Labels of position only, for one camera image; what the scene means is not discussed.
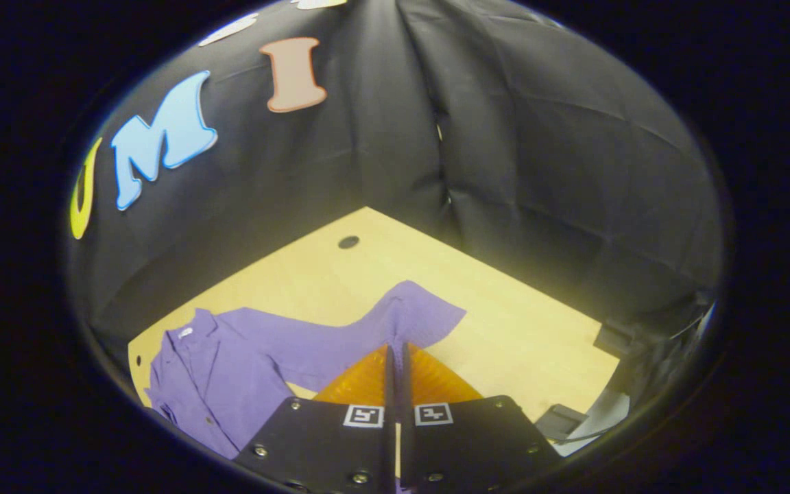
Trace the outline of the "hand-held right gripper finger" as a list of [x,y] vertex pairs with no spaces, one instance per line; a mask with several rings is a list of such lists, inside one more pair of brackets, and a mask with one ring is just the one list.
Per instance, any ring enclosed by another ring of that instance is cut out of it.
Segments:
[[441,373],[403,345],[400,485],[411,494],[512,494],[562,456],[508,396],[444,398]]
[[383,345],[320,399],[286,398],[236,463],[299,494],[395,494],[395,370]]

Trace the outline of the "purple shirt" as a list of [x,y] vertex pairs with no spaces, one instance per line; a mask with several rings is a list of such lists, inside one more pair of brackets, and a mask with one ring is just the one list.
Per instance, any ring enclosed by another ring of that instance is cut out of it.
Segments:
[[173,426],[232,460],[250,443],[291,385],[320,392],[373,351],[444,340],[466,312],[413,281],[395,285],[364,316],[344,326],[241,307],[196,309],[166,331],[145,394]]

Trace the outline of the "dark grey box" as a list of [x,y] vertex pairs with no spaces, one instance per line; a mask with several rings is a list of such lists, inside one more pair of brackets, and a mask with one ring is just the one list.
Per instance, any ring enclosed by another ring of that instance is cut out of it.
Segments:
[[536,420],[535,426],[545,438],[557,442],[567,440],[587,419],[589,416],[584,413],[554,404]]

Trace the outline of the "black block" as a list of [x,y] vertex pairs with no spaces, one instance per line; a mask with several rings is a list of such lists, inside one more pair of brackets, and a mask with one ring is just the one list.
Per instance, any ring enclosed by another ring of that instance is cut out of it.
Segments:
[[605,321],[601,324],[592,345],[618,359],[636,355],[643,349],[641,326],[635,322]]

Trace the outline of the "black backdrop cloth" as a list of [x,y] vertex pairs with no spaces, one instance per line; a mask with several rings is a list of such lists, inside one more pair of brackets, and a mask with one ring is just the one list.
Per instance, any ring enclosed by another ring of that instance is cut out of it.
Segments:
[[289,0],[150,73],[101,126],[75,311],[116,357],[363,207],[590,316],[721,284],[714,160],[642,76],[510,0]]

